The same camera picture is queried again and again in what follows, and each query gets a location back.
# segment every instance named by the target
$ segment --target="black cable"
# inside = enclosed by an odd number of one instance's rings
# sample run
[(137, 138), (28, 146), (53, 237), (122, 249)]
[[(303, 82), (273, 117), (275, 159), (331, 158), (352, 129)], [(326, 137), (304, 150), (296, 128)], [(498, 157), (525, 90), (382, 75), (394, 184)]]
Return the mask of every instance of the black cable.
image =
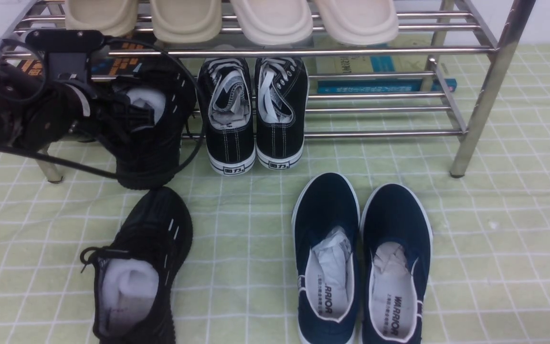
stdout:
[(2, 39), (1, 41), (2, 41), (2, 45), (0, 46), (0, 49), (6, 48), (7, 46), (21, 46), (22, 48), (25, 48), (26, 50), (28, 50), (28, 52), (35, 55), (35, 58), (37, 58), (37, 60), (40, 61), (40, 63), (42, 63), (43, 75), (42, 75), (42, 83), (40, 84), (40, 87), (29, 98), (24, 98), (24, 99), (11, 98), (9, 96), (6, 96), (2, 92), (0, 92), (0, 97), (11, 103), (28, 104), (31, 102), (35, 102), (35, 100), (37, 100), (39, 97), (42, 96), (42, 93), (46, 88), (46, 84), (48, 83), (48, 68), (46, 68), (46, 63), (44, 62), (42, 55), (40, 55), (35, 50), (33, 50), (33, 48), (31, 48), (31, 46), (25, 42), (16, 41), (14, 39)]

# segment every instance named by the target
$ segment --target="grid pattern floor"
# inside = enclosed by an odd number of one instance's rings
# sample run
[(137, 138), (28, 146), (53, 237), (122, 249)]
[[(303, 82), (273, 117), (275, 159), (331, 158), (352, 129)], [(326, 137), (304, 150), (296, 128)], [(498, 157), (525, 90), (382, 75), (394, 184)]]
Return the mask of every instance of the grid pattern floor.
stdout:
[[(487, 68), (445, 57), (468, 115)], [(317, 116), (310, 130), (447, 127), (445, 115)], [(456, 139), (312, 141), (299, 166), (223, 179), (205, 150), (170, 186), (187, 201), (195, 237), (175, 279), (182, 344), (296, 344), (297, 287), (290, 217), (312, 176), (340, 172), (364, 204), (382, 183), (417, 193), (434, 229), (423, 340), (550, 343), (550, 45), (520, 46), (465, 178), (448, 168)], [(51, 153), (113, 167), (102, 148)], [(0, 155), (0, 343), (96, 343), (92, 268), (143, 193), (72, 170), (50, 185), (33, 161)]]

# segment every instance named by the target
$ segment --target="black canvas shoe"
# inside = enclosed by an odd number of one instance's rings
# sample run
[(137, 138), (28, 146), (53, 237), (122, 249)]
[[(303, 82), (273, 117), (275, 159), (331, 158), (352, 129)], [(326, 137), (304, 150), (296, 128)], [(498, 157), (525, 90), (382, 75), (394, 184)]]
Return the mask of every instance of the black canvas shoe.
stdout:
[(360, 343), (421, 344), (432, 227), (417, 196), (389, 183), (371, 194), (360, 220), (366, 272)]
[(201, 108), (207, 122), (207, 152), (213, 169), (224, 176), (247, 172), (256, 158), (251, 80), (244, 59), (206, 59), (199, 86), (211, 101)]
[(286, 170), (303, 155), (307, 69), (297, 57), (258, 59), (254, 78), (258, 159), (271, 170)]
[(95, 268), (93, 333), (101, 344), (175, 343), (171, 287), (191, 245), (190, 213), (162, 187), (139, 201), (111, 245), (82, 252)]
[(347, 178), (312, 179), (292, 213), (302, 344), (353, 344), (360, 309), (360, 205)]
[(114, 120), (122, 131), (99, 140), (116, 156), (116, 172), (129, 176), (118, 182), (135, 190), (164, 186), (180, 164), (181, 134), (196, 104), (192, 82), (165, 57), (145, 61), (133, 77), (119, 76), (111, 88), (129, 104), (153, 110), (145, 122), (118, 115)]

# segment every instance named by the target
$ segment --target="shoe rack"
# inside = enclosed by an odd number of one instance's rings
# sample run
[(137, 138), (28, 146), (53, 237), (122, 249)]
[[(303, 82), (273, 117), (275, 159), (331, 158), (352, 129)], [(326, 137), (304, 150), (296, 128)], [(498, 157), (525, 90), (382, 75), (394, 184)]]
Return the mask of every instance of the shoe rack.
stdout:
[[(406, 11), (398, 13), (400, 20), (419, 19), (422, 23), (400, 24), (400, 32), (432, 32), (432, 43), (429, 46), (408, 46), (388, 48), (337, 48), (332, 50), (321, 50), (317, 48), (264, 48), (242, 50), (205, 50), (204, 48), (184, 48), (183, 50), (170, 50), (170, 54), (177, 57), (268, 57), (268, 56), (373, 56), (373, 55), (396, 55), (396, 54), (419, 54), (428, 55), (425, 70), (416, 73), (373, 73), (373, 74), (344, 74), (344, 75), (312, 75), (313, 80), (353, 80), (353, 79), (377, 79), (377, 78), (421, 78), (422, 89), (419, 92), (399, 93), (377, 93), (377, 94), (310, 94), (307, 116), (312, 114), (345, 114), (364, 113), (367, 116), (380, 116), (382, 113), (433, 113), (439, 112), (449, 116), (450, 129), (422, 129), (422, 130), (382, 130), (382, 131), (308, 131), (307, 139), (351, 139), (351, 138), (399, 138), (399, 137), (441, 137), (455, 136), (460, 140), (460, 147), (450, 169), (454, 178), (464, 176), (476, 144), (487, 118), (494, 105), (504, 76), (511, 64), (519, 39), (526, 27), (528, 18), (532, 12), (536, 0), (514, 0), (510, 9), (507, 24), (500, 36), (489, 30), (485, 20), (481, 17), (471, 0), (441, 0), (438, 11)], [(314, 33), (324, 32), (318, 12), (313, 13)], [(31, 0), (30, 4), (21, 13), (17, 20), (10, 26), (9, 33), (22, 34), (31, 29), (35, 24), (54, 24), (57, 28), (64, 27), (63, 0)], [(452, 19), (463, 21), (452, 23)], [(136, 31), (150, 32), (150, 15), (139, 15)], [(223, 15), (225, 25), (221, 35), (241, 35), (242, 30), (236, 22), (235, 15)], [(469, 31), (474, 33), (477, 43), (475, 45), (445, 46), (445, 37), (449, 31)], [(150, 50), (112, 50), (111, 57), (141, 57), (154, 56), (159, 53)], [(476, 106), (468, 123), (465, 122), (456, 106), (453, 94), (446, 87), (445, 77), (438, 65), (440, 56), (447, 54), (485, 54), (489, 57), (491, 64), (487, 70), (482, 90), (476, 100)], [(31, 58), (29, 54), (22, 52), (7, 53), (9, 59)], [(111, 77), (95, 75), (95, 80), (108, 80)], [(439, 83), (444, 91), (432, 92), (433, 83)], [(411, 100), (422, 98), (440, 99), (439, 105), (410, 105), (403, 107), (380, 107), (381, 100)], [(324, 100), (367, 100), (375, 103), (373, 107), (352, 107), (352, 108), (331, 108), (312, 107), (312, 102)], [(44, 174), (49, 181), (60, 182), (61, 175), (57, 169), (50, 165), (40, 163)]]

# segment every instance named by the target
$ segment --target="white wall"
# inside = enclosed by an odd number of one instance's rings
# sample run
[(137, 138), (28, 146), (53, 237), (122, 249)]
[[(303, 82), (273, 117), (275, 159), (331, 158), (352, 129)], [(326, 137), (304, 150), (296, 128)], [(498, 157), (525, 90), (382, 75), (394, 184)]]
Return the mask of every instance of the white wall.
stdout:
[[(416, 9), (436, 10), (440, 1), (434, 0), (401, 0), (395, 2), (400, 11), (414, 11)], [(489, 25), (496, 38), (500, 38), (502, 28), (506, 23), (513, 0), (473, 0), (473, 4), (480, 11), (483, 19)], [(447, 43), (468, 44), (475, 43), (476, 39), (468, 33), (448, 33)], [(521, 39), (524, 43), (550, 43), (550, 0), (537, 0), (532, 17)]]
[[(28, 0), (0, 0), (0, 35), (17, 17), (26, 2)], [(396, 6), (402, 11), (436, 10), (439, 3), (438, 0), (397, 0)], [(500, 37), (512, 3), (513, 0), (474, 0), (475, 6), (480, 10), (496, 37)], [(475, 42), (474, 36), (467, 32), (451, 32), (447, 39), (448, 44), (473, 44)], [(550, 42), (550, 0), (537, 0), (522, 42)]]

